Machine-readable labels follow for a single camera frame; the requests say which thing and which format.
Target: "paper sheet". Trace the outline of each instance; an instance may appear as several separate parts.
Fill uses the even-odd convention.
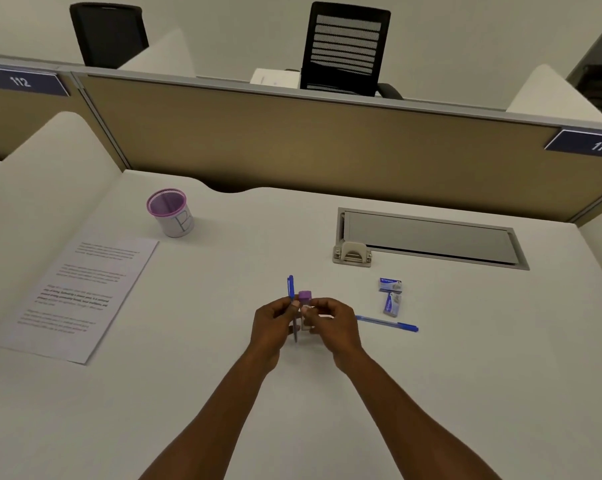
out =
[[[158,241],[79,233],[0,325],[0,347],[86,363]]]

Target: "desk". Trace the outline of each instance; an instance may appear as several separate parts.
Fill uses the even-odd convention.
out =
[[[196,228],[161,234],[144,207],[187,195]],[[330,260],[338,207],[513,227],[530,270],[375,252]],[[403,280],[402,321],[361,323],[364,347],[504,479],[602,480],[602,270],[570,224],[125,171],[89,225],[161,242],[88,366],[0,349],[0,479],[133,479],[197,414],[247,345],[257,306],[298,289],[379,314]],[[331,355],[290,340],[241,433],[227,479],[398,479]]]

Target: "purple mesh pen holder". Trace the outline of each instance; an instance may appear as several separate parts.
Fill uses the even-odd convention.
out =
[[[163,189],[153,193],[145,207],[168,237],[181,237],[194,227],[185,193],[178,189]]]

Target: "number sign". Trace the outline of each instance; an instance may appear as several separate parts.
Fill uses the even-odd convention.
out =
[[[602,133],[562,129],[545,149],[602,157]]]
[[[0,68],[0,89],[69,96],[57,74]]]

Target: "beige partition panel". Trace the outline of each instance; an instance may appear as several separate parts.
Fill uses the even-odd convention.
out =
[[[567,221],[602,158],[545,151],[557,127],[79,76],[134,169]]]
[[[60,75],[60,78],[70,93],[70,97],[0,89],[0,160],[15,151],[56,114],[62,111],[71,111],[86,120],[112,156],[113,161],[119,168],[125,169],[119,154],[103,132],[71,77]]]

